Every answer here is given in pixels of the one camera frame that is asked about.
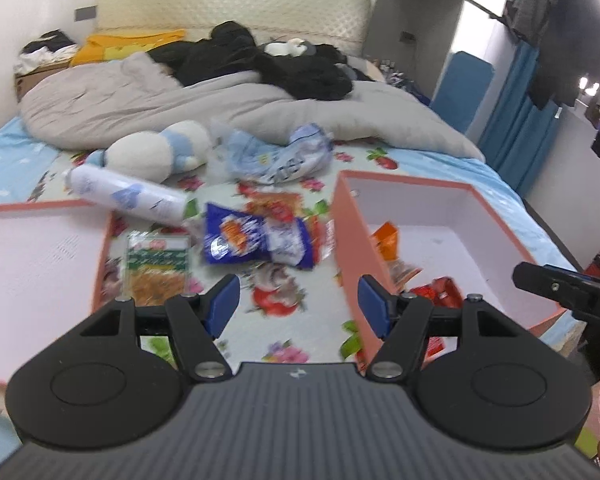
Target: blue chair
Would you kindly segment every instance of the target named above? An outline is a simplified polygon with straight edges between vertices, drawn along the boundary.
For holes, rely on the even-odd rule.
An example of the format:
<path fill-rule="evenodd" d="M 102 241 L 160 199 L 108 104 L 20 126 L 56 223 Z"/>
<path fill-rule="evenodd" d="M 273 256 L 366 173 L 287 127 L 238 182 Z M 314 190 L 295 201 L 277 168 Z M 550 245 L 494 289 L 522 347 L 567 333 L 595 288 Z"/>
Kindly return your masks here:
<path fill-rule="evenodd" d="M 456 52 L 429 107 L 446 124 L 465 134 L 493 79 L 493 66 L 466 52 Z"/>

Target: white cylindrical container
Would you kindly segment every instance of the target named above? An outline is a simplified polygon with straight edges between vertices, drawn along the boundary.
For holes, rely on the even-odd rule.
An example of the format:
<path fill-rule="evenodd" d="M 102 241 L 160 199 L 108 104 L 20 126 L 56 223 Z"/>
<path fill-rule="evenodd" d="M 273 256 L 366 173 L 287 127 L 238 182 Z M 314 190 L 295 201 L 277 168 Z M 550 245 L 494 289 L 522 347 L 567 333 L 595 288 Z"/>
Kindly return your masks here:
<path fill-rule="evenodd" d="M 184 191 L 160 186 L 92 164 L 69 171 L 67 186 L 81 198 L 152 222 L 180 226 L 197 214 L 195 199 Z"/>

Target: gray comforter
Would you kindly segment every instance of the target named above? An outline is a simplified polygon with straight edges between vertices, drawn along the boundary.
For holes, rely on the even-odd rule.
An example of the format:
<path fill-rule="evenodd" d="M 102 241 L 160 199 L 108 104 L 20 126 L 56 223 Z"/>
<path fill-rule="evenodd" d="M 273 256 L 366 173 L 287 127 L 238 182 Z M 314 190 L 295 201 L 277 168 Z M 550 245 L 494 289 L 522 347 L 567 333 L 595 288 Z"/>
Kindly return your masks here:
<path fill-rule="evenodd" d="M 66 150 L 108 148 L 134 132 L 184 120 L 213 121 L 286 144 L 302 124 L 317 123 L 336 140 L 377 137 L 413 148 L 484 160 L 465 136 L 414 97 L 377 82 L 355 82 L 342 101 L 295 100 L 241 72 L 183 88 L 144 52 L 77 66 L 40 82 L 22 99 L 29 133 Z"/>

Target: floral bedsheet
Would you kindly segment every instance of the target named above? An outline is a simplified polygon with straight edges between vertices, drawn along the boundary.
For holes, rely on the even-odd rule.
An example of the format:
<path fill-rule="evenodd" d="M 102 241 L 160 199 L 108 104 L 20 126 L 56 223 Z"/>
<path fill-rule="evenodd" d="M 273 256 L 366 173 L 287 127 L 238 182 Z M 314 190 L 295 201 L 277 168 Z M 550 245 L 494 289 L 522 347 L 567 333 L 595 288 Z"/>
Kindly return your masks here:
<path fill-rule="evenodd" d="M 63 174 L 83 163 L 87 153 L 61 153 L 42 177 L 29 197 L 30 202 L 66 200 L 75 197 L 64 184 Z M 331 167 L 310 178 L 276 186 L 276 189 L 299 193 L 305 209 L 324 212 L 328 209 L 339 170 L 391 171 L 404 173 L 385 150 L 367 142 L 337 145 Z M 210 184 L 205 168 L 172 176 L 167 186 L 192 192 L 202 210 L 206 202 L 243 209 L 250 193 L 247 184 Z M 173 232 L 157 224 L 116 215 L 114 239 L 106 263 L 101 298 L 105 303 L 122 287 L 120 269 L 130 230 Z M 216 345 L 234 370 L 244 361 L 273 363 L 337 362 L 355 358 L 355 326 L 343 292 L 333 256 L 313 270 L 298 270 L 275 264 L 210 266 L 201 251 L 190 250 L 189 292 L 205 292 L 228 272 L 240 277 L 238 309 Z M 279 285 L 279 294 L 263 294 L 259 283 Z M 142 346 L 168 358 L 163 340 L 148 338 Z"/>

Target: blue snack bag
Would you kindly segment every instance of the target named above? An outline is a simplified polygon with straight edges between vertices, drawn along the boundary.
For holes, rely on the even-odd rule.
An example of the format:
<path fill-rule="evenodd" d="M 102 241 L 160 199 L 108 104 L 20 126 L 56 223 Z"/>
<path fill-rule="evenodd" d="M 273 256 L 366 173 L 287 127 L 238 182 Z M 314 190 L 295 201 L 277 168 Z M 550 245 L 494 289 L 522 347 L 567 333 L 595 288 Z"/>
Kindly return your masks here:
<path fill-rule="evenodd" d="M 217 204 L 206 205 L 205 258 L 210 264 L 265 260 L 312 269 L 311 238 L 299 218 L 281 222 Z"/>

